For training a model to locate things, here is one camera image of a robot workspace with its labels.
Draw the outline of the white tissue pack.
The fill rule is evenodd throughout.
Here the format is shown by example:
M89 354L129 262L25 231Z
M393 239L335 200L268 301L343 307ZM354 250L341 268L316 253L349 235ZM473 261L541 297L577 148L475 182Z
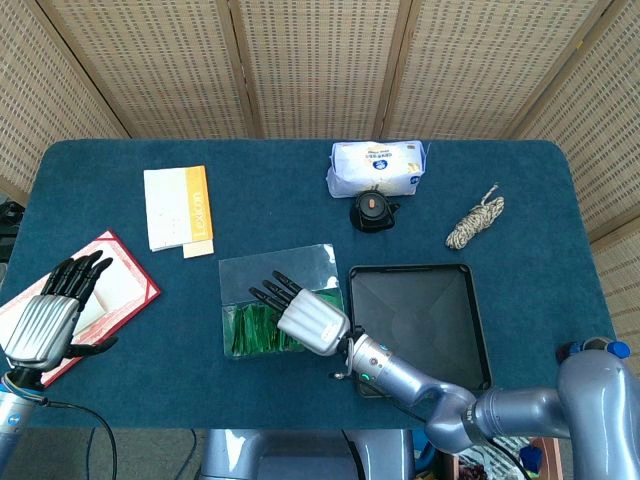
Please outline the white tissue pack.
M412 196L427 171L431 143L336 142L332 146L326 182L336 199L376 190L387 197Z

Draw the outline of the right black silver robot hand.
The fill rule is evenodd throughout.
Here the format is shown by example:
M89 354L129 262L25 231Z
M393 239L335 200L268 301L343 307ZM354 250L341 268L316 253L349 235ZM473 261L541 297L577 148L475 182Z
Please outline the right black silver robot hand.
M354 341L347 315L283 273L274 270L272 276L276 283L262 282L266 291L250 287L249 293L276 312L276 327L317 355L350 355Z

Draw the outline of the clear box of green items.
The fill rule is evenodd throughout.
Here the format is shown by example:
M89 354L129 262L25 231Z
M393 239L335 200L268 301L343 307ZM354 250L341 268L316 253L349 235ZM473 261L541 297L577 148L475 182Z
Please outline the clear box of green items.
M336 309L344 309L334 247L316 244L219 262L224 355L251 357L302 352L306 346L277 327L280 313L251 295L252 287L274 281L277 270Z

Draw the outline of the blue felt table cloth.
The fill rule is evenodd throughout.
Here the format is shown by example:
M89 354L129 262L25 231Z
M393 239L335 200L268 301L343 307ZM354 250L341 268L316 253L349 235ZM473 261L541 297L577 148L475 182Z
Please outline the blue felt table cloth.
M71 403L32 427L407 428L383 400L335 381L336 357L233 360L222 350L219 262L329 243L356 265L463 263L471 269L495 385L550 386L556 348L614 333L568 162L547 141L431 141L427 171L395 226L354 229L326 186L324 140L77 140L44 154L0 288L0 305L106 230L160 287L108 352L50 388ZM148 244L143 172L204 165L213 254Z

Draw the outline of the white yellow booklet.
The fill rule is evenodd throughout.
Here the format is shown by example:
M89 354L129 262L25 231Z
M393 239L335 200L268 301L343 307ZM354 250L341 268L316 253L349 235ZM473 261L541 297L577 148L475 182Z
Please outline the white yellow booklet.
M145 170L143 183L152 252L182 248L191 242L213 241L204 165Z

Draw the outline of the wicker folding screen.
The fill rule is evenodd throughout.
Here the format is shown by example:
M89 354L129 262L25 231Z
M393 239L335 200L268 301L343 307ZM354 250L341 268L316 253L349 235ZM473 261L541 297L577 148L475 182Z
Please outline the wicker folding screen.
M0 194L59 140L540 138L640 321L640 0L0 0Z

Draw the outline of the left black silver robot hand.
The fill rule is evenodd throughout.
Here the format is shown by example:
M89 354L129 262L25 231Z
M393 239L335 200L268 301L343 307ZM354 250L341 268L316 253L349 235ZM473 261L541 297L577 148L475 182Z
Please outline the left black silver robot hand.
M101 274L112 264L98 250L68 258L49 274L41 292L32 297L3 348L14 370L48 372L64 359L99 355L116 341L74 344L73 332Z

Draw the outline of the red certificate folder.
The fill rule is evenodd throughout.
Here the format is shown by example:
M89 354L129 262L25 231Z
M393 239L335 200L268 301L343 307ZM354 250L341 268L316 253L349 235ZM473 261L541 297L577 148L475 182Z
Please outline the red certificate folder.
M120 238L107 230L72 255L74 259L102 251L112 264L101 274L72 338L74 344L100 345L160 295ZM4 347L30 299L39 294L46 276L0 305L0 346Z

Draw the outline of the black lid with orange button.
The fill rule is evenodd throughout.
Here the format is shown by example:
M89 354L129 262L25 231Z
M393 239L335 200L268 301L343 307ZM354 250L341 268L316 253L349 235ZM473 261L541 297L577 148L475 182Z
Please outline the black lid with orange button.
M398 203L391 203L377 190L361 192L350 210L352 226L364 233L376 233L395 226L395 213Z

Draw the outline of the black plastic tray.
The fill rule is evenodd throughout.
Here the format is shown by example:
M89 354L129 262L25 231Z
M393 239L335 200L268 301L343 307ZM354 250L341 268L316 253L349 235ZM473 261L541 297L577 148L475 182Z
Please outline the black plastic tray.
M349 288L353 323L400 358L474 393L491 387L468 266L355 266Z

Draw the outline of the black equipment beside table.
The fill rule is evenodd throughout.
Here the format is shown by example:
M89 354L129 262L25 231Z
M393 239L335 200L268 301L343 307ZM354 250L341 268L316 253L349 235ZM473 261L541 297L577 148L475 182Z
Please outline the black equipment beside table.
M25 209L12 200L0 204L0 263L7 263L13 251Z

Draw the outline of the cola bottle with blue cap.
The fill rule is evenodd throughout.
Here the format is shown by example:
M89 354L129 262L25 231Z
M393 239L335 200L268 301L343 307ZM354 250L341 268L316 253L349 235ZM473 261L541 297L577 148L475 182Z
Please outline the cola bottle with blue cap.
M606 351L619 359L631 356L631 349L625 342L607 337L592 337L583 341L568 342L558 347L555 353L556 362L561 364L567 358L585 350Z

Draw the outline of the blue-grey robot torso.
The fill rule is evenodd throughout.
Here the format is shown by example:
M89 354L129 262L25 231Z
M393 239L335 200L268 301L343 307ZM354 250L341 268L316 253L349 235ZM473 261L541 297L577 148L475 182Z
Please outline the blue-grey robot torso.
M211 429L198 480L413 480L407 429Z

